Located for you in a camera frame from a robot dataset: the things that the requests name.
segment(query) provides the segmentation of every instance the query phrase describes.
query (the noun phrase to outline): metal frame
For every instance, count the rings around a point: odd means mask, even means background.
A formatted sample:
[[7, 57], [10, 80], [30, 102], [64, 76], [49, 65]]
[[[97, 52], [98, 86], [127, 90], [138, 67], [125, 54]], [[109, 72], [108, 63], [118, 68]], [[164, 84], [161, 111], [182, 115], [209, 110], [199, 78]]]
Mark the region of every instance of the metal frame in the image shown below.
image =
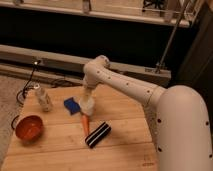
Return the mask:
[[[79, 73], [83, 73], [84, 64], [91, 60], [86, 57], [45, 52], [6, 45], [0, 45], [0, 60], [1, 59], [15, 62], [22, 61], [22, 63], [26, 64], [33, 64], [33, 62], [35, 62], [36, 60], [41, 60], [41, 65], [44, 65], [48, 68], [64, 69], [67, 71]], [[0, 66], [0, 70], [5, 69], [6, 68], [4, 67], [4, 65]], [[161, 70], [160, 73], [155, 73], [155, 68], [150, 67], [111, 62], [110, 69], [124, 75], [150, 81], [161, 86], [167, 86], [171, 79], [170, 71]]]
[[[14, 3], [7, 1], [0, 1], [0, 6], [10, 7], [10, 8], [18, 8], [18, 9], [29, 9], [29, 10], [37, 10], [37, 11], [46, 11], [46, 12], [55, 12], [62, 14], [72, 14], [72, 15], [80, 15], [80, 16], [89, 16], [96, 18], [106, 18], [106, 19], [115, 19], [115, 20], [124, 20], [124, 21], [132, 21], [132, 22], [142, 22], [149, 24], [159, 24], [159, 25], [174, 25], [176, 23], [176, 19], [171, 19], [170, 22], [165, 22], [163, 17], [150, 17], [146, 16], [136, 16], [136, 15], [124, 15], [124, 14], [114, 14], [107, 12], [98, 12], [98, 11], [89, 11], [84, 12], [80, 9], [69, 9], [63, 7], [50, 7], [50, 6], [42, 6], [42, 5], [34, 5], [21, 3], [19, 5], [14, 5]], [[189, 27], [190, 24], [187, 20], [182, 19], [180, 22], [180, 27]]]

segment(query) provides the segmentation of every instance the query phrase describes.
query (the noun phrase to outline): floor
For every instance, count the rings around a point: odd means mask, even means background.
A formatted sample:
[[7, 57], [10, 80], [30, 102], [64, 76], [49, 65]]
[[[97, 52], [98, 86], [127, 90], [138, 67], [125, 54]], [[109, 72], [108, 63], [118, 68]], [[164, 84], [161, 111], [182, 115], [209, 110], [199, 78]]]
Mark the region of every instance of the floor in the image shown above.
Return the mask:
[[[27, 80], [9, 77], [0, 74], [0, 168], [7, 152], [13, 129], [11, 123], [21, 112], [21, 107], [16, 101], [16, 94], [24, 87]], [[156, 143], [155, 114], [145, 108], [145, 114], [151, 130], [154, 143]]]

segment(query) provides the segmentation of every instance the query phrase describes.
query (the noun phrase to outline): blue sponge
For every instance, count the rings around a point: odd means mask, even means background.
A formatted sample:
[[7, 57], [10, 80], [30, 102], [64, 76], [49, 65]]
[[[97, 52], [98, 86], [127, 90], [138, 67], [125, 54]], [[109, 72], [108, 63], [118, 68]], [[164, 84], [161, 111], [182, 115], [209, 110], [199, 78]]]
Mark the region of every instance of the blue sponge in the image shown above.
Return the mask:
[[80, 106], [78, 105], [78, 103], [75, 102], [73, 97], [65, 100], [64, 106], [70, 111], [71, 115], [74, 115], [81, 110]]

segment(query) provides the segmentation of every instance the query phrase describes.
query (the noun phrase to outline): small bottle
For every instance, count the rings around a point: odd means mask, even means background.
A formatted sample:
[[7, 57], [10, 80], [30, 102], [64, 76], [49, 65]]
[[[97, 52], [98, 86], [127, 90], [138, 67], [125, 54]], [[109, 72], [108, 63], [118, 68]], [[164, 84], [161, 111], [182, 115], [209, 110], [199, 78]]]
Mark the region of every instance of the small bottle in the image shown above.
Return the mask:
[[39, 104], [42, 107], [42, 110], [44, 112], [50, 111], [53, 105], [45, 89], [42, 88], [39, 84], [35, 84], [34, 89], [35, 89], [35, 95], [38, 99]]

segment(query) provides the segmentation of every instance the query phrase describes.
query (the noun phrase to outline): cable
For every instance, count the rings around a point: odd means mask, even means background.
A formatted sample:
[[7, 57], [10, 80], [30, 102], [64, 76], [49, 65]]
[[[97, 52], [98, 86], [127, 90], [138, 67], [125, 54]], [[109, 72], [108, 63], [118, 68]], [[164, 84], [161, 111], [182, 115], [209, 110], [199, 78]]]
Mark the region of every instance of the cable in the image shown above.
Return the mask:
[[17, 94], [16, 94], [16, 101], [18, 102], [18, 104], [23, 107], [24, 103], [22, 102], [25, 98], [26, 98], [26, 94], [29, 90], [33, 89], [33, 86], [29, 85], [29, 83], [32, 81], [33, 78], [33, 74], [36, 70], [36, 66], [40, 63], [41, 61], [35, 61], [34, 65], [33, 65], [33, 70], [30, 74], [30, 78], [27, 81], [27, 83], [25, 84], [25, 86], [23, 87], [22, 90], [20, 90]]
[[10, 126], [11, 126], [12, 130], [15, 130], [14, 122], [15, 122], [15, 120], [16, 120], [16, 119], [18, 119], [18, 117], [19, 117], [19, 115], [15, 116], [15, 117], [13, 118], [13, 120], [12, 120], [11, 124], [10, 124]]

